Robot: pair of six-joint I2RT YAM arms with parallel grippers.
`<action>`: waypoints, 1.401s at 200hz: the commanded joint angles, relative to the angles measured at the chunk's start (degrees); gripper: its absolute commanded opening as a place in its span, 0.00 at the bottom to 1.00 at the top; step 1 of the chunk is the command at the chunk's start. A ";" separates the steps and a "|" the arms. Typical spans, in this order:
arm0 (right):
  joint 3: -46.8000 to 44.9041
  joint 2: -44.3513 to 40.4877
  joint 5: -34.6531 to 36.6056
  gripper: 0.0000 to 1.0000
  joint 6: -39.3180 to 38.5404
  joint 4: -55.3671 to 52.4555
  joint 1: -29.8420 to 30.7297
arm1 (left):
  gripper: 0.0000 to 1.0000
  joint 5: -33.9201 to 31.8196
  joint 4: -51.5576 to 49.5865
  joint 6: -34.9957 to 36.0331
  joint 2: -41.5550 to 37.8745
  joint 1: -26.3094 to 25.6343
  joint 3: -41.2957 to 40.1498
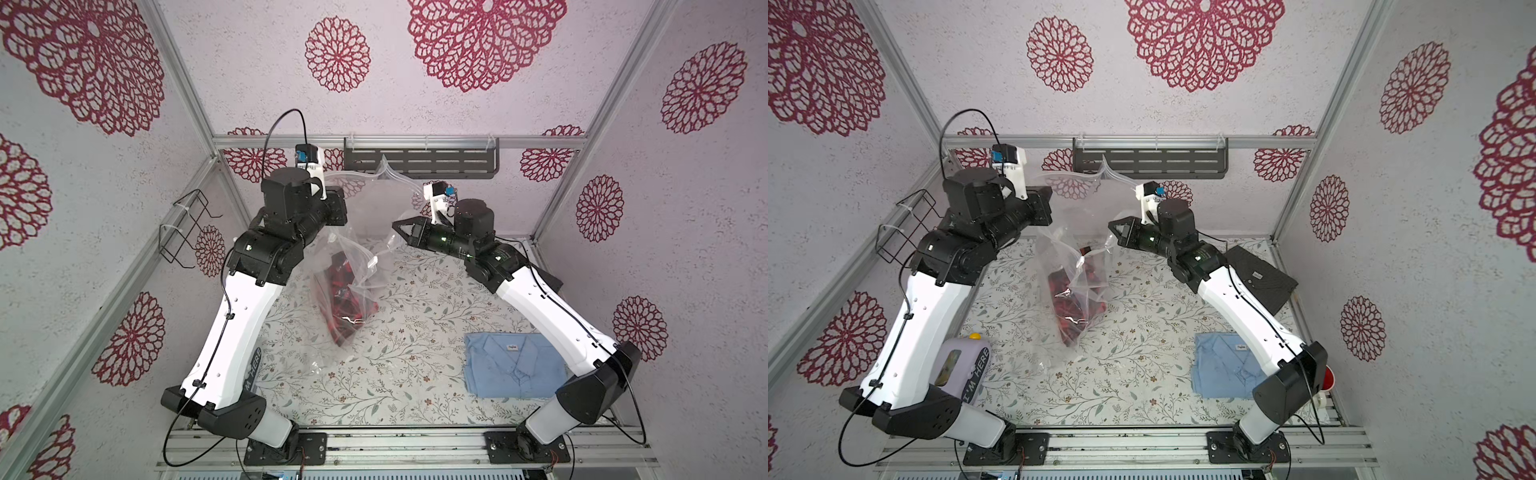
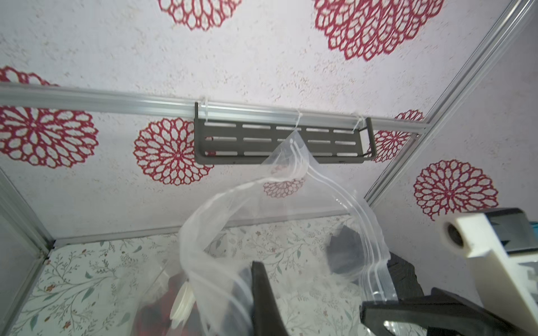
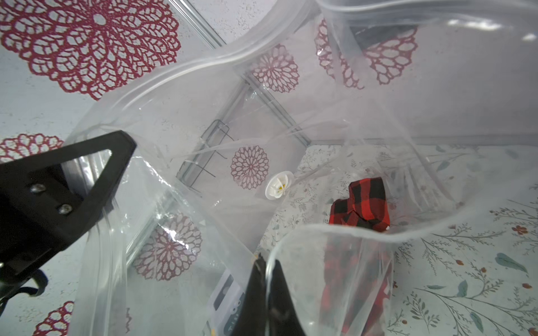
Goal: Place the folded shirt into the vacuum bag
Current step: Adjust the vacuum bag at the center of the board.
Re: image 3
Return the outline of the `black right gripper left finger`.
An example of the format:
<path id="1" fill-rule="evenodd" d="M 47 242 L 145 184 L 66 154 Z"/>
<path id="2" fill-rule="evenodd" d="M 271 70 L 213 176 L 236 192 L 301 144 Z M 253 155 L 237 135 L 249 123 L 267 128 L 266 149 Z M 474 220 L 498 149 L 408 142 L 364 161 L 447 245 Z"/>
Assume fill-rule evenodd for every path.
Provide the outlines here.
<path id="1" fill-rule="evenodd" d="M 259 256 L 252 267 L 242 310 L 232 336 L 266 334 L 266 261 Z"/>

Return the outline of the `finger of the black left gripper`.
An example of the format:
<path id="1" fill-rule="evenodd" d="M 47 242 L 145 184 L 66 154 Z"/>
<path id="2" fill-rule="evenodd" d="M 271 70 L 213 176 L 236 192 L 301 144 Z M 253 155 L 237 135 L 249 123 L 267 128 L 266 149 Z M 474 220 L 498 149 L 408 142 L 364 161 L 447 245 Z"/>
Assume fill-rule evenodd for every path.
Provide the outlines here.
<path id="1" fill-rule="evenodd" d="M 1 164 L 1 289 L 30 279 L 46 287 L 41 266 L 96 224 L 136 148 L 117 131 Z M 87 193 L 75 192 L 63 164 L 100 151 L 111 153 L 105 168 Z"/>

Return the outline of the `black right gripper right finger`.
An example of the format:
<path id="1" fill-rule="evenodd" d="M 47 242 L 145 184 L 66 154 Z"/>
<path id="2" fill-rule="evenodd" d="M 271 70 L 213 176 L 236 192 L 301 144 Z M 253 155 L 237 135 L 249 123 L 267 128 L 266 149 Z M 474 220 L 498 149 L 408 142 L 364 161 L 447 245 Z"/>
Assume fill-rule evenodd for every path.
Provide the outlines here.
<path id="1" fill-rule="evenodd" d="M 267 312 L 269 335 L 305 336 L 278 260 L 275 261 L 268 283 Z"/>

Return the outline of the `red black plaid shirt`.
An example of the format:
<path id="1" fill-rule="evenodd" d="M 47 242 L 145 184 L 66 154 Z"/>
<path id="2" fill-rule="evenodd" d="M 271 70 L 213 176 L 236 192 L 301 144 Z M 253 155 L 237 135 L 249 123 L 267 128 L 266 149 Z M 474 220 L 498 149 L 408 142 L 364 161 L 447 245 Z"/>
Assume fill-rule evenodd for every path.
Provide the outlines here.
<path id="1" fill-rule="evenodd" d="M 390 227 L 380 177 L 350 183 L 331 206 L 320 319 L 340 335 L 379 335 L 389 304 L 393 256 L 380 242 Z"/>

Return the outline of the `clear plastic vacuum bag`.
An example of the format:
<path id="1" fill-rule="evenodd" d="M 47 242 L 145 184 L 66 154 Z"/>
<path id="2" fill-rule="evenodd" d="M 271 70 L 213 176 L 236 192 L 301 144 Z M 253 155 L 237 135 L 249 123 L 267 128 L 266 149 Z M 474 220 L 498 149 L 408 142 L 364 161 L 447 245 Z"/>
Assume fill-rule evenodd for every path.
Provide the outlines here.
<path id="1" fill-rule="evenodd" d="M 228 270 L 281 263 L 305 335 L 332 204 L 380 177 L 379 335 L 537 334 L 536 1 L 279 1 L 106 95 L 71 144 L 137 144 L 89 232 L 70 335 L 203 335 Z"/>

